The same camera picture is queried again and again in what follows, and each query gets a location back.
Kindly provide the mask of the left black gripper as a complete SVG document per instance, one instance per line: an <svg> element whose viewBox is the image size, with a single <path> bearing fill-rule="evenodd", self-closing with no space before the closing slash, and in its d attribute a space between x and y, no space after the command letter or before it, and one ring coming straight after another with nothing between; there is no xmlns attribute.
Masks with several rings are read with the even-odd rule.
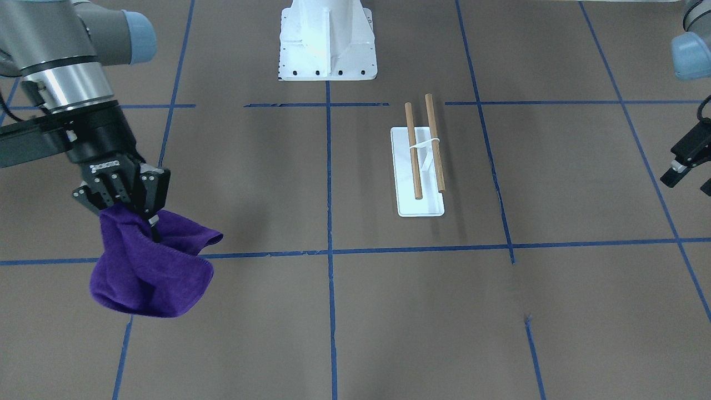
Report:
<svg viewBox="0 0 711 400"><path fill-rule="evenodd" d="M710 124L698 122L690 132L673 145L671 152L675 159L664 172L660 181L666 187L673 189L692 169L709 161L710 157ZM700 187L701 192L711 197L711 179Z"/></svg>

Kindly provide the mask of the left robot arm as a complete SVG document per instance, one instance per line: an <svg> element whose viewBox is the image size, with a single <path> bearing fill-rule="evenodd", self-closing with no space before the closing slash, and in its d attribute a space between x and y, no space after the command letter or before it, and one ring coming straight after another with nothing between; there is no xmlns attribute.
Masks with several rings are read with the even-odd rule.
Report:
<svg viewBox="0 0 711 400"><path fill-rule="evenodd" d="M710 76L710 1L686 1L682 18L684 33L673 38L671 53L675 76L680 81ZM671 148L674 155L660 181L675 187L691 170L709 163L709 96L696 111L696 125Z"/></svg>

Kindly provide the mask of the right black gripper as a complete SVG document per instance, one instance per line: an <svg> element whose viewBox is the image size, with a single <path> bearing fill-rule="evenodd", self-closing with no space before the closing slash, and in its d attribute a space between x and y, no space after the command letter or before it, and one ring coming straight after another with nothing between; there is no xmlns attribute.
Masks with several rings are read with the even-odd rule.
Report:
<svg viewBox="0 0 711 400"><path fill-rule="evenodd" d="M117 203L134 207L144 190L141 215L149 223L152 240L160 243L158 211L165 207L171 179L169 169L142 164L136 139L120 106L89 106L69 112L69 161L79 166L84 181L73 198L92 213Z"/></svg>

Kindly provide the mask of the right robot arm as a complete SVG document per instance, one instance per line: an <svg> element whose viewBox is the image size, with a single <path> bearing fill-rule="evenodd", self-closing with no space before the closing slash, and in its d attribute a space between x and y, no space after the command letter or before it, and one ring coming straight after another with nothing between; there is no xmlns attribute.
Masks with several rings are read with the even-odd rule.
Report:
<svg viewBox="0 0 711 400"><path fill-rule="evenodd" d="M149 62L152 23L135 11L90 1L3 1L2 76L17 77L40 117L2 127L2 167L66 154L82 184L73 196L94 213L117 203L139 215L155 242L170 170L147 164L105 66Z"/></svg>

